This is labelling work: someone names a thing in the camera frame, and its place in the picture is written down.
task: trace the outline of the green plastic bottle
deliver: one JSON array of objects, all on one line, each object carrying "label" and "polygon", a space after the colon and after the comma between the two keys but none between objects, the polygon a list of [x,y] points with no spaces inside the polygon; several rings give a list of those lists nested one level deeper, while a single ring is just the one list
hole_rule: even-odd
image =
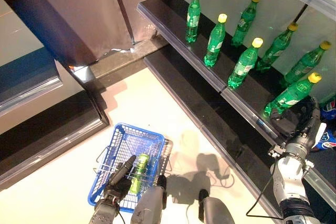
[{"label": "green plastic bottle", "polygon": [[306,53],[285,75],[284,79],[286,82],[286,86],[288,87],[292,83],[300,80],[301,77],[303,77],[306,73],[310,72],[310,70],[316,67],[321,61],[324,52],[327,51],[330,47],[331,43],[325,40],[320,44],[318,48]]},{"label": "green plastic bottle", "polygon": [[200,0],[192,0],[188,7],[187,29],[185,31],[185,40],[189,43],[196,41],[198,21],[200,15],[201,15]]},{"label": "green plastic bottle", "polygon": [[275,38],[270,48],[267,49],[263,58],[257,63],[257,70],[266,72],[271,65],[279,58],[282,52],[289,46],[290,39],[294,31],[298,29],[298,24],[291,23],[287,30]]},{"label": "green plastic bottle", "polygon": [[218,23],[212,29],[208,42],[207,52],[204,56],[204,63],[207,67],[213,67],[217,61],[217,57],[225,38],[225,22],[226,14],[222,13],[218,16]]},{"label": "green plastic bottle", "polygon": [[229,87],[236,89],[245,80],[248,72],[252,69],[258,59],[258,49],[262,46],[263,40],[255,38],[252,46],[247,48],[239,57],[234,71],[229,77]]},{"label": "green plastic bottle", "polygon": [[245,38],[254,18],[256,17],[257,3],[260,0],[252,0],[249,6],[243,11],[240,17],[240,21],[237,25],[234,36],[231,40],[231,45],[234,47],[239,47]]},{"label": "green plastic bottle", "polygon": [[270,116],[272,109],[276,108],[279,114],[301,101],[307,95],[313,85],[318,83],[322,77],[314,72],[305,80],[297,81],[289,86],[284,92],[278,95],[272,102],[265,107],[265,113]]}]

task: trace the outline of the gray robot arm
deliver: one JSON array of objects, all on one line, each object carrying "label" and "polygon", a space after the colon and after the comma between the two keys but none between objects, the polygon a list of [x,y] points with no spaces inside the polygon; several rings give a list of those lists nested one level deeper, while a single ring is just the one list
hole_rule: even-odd
[{"label": "gray robot arm", "polygon": [[127,195],[132,182],[125,177],[133,167],[136,156],[131,156],[111,175],[104,188],[104,197],[95,206],[89,224],[112,224],[119,213],[119,202]]},{"label": "gray robot arm", "polygon": [[280,205],[284,224],[319,224],[310,208],[302,179],[313,167],[306,160],[312,147],[321,138],[326,125],[320,122],[320,110],[317,102],[310,119],[296,136],[287,142],[284,148],[275,145],[269,155],[276,158],[274,170],[274,196]]}]

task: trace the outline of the brown wall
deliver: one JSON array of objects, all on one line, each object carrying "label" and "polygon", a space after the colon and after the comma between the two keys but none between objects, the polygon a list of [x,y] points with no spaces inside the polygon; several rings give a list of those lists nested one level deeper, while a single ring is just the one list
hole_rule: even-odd
[{"label": "brown wall", "polygon": [[117,0],[47,0],[96,59],[111,48],[132,47]]}]

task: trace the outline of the blue shopping basket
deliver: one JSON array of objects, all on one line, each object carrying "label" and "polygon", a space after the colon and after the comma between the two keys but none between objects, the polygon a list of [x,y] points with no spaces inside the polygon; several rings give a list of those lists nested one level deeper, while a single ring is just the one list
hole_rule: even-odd
[{"label": "blue shopping basket", "polygon": [[124,123],[115,125],[111,143],[105,149],[105,156],[88,196],[89,204],[95,206],[102,197],[103,189],[119,163],[124,163],[132,155],[136,155],[137,159],[134,162],[134,165],[136,165],[138,156],[145,153],[150,158],[142,179],[140,192],[138,194],[129,192],[124,200],[120,202],[121,211],[134,212],[142,194],[148,187],[153,185],[163,145],[164,137],[161,134]]}]

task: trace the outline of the floor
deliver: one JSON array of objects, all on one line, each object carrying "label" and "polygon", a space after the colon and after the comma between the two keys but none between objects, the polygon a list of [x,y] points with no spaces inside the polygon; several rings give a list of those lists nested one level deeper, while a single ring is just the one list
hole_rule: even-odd
[{"label": "floor", "polygon": [[[201,223],[201,188],[225,203],[235,223],[273,223],[245,216],[255,198],[147,68],[108,87],[102,96],[111,126],[0,192],[1,224],[88,223],[93,214],[87,203],[95,178],[92,169],[118,122],[161,133],[174,144],[166,170],[169,196],[162,224]],[[266,212],[257,205],[253,214]],[[122,215],[130,223],[131,214]],[[120,217],[114,223],[122,223]]]}]

